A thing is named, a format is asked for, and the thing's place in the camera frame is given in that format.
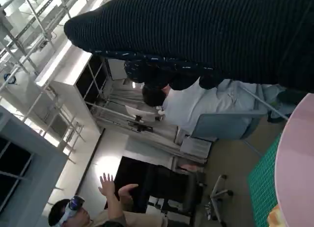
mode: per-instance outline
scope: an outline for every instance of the metal shelving rack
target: metal shelving rack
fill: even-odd
[[[0,103],[1,100],[5,99],[2,96],[3,91],[8,87],[9,84],[11,84],[12,80],[14,80],[16,73],[24,71],[27,77],[30,77],[31,74],[38,75],[41,72],[38,66],[31,59],[31,56],[37,51],[45,48],[46,44],[48,43],[52,47],[53,51],[56,51],[56,47],[52,41],[52,32],[65,16],[68,16],[69,18],[71,17],[69,10],[78,0],[61,0],[61,5],[55,10],[56,15],[53,16],[46,24],[41,21],[42,17],[40,16],[54,0],[46,0],[44,4],[41,4],[42,7],[37,11],[33,7],[33,4],[30,0],[25,0],[25,3],[29,6],[33,17],[28,21],[25,27],[17,35],[13,35],[6,27],[8,21],[6,19],[5,9],[14,1],[15,0],[8,0],[0,7],[0,29],[10,39],[8,44],[4,40],[0,40],[0,63],[2,62],[2,64],[6,66],[12,66],[9,72],[7,72],[8,77],[4,78],[5,81],[0,86]],[[30,27],[35,22],[38,23],[38,26],[41,29],[41,33],[38,36],[32,36],[31,38],[22,40],[21,37],[30,29]],[[47,127],[44,130],[41,130],[39,134],[45,138],[56,117],[58,115],[61,116],[67,124],[67,130],[64,133],[63,137],[59,138],[58,148],[61,151],[67,148],[67,150],[69,150],[67,157],[69,160],[71,160],[70,155],[78,138],[80,137],[84,141],[84,138],[82,138],[81,136],[83,125],[77,123],[75,120],[75,115],[71,115],[68,110],[63,106],[63,102],[58,97],[58,94],[56,94],[55,90],[51,88],[50,82],[51,80],[48,80],[46,84],[40,87],[33,80],[33,84],[38,87],[40,93],[38,94],[31,107],[28,108],[28,112],[24,115],[20,115],[20,117],[18,118],[25,123],[26,120],[30,117],[30,114],[33,112],[40,98],[43,95],[49,96],[49,98],[53,101],[57,111],[53,115],[53,118],[48,123]],[[0,158],[9,148],[10,143],[11,142],[8,141],[4,149],[2,149],[2,151],[0,152]],[[13,174],[5,173],[2,171],[0,171],[0,174],[10,177],[14,176]],[[22,176],[14,177],[20,181],[24,180]],[[9,196],[12,195],[12,193],[13,191],[8,194],[8,197],[6,197],[3,203],[0,203],[0,212],[5,206],[5,202],[9,199]]]

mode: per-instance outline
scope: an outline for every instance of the man in white shirt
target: man in white shirt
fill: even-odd
[[[172,90],[169,86],[158,89],[142,89],[143,99],[149,106],[162,106],[165,112],[165,120],[181,129],[192,133],[201,114],[224,111],[249,111],[254,109],[255,99],[244,92],[239,86],[242,85],[256,93],[257,85],[232,81],[226,79],[218,87],[205,90],[196,81],[189,88],[182,91]],[[283,91],[280,86],[263,85],[266,101]],[[248,118],[240,118],[248,126],[251,122]]]

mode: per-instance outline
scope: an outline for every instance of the dark knit sleeve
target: dark knit sleeve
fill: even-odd
[[[313,0],[111,0],[71,18],[64,31],[91,53],[172,57],[205,64],[222,78],[275,84],[295,71],[282,61],[288,56],[297,65],[297,34],[310,35],[313,18],[305,17],[312,6]]]

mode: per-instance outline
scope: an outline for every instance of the desk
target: desk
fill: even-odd
[[[298,104],[283,131],[275,188],[287,227],[312,227],[314,203],[314,94]]]

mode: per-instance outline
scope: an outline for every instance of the wall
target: wall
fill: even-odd
[[[170,167],[172,161],[172,155],[170,153],[157,149],[132,137],[129,137],[123,155],[139,161],[163,165],[165,167]]]

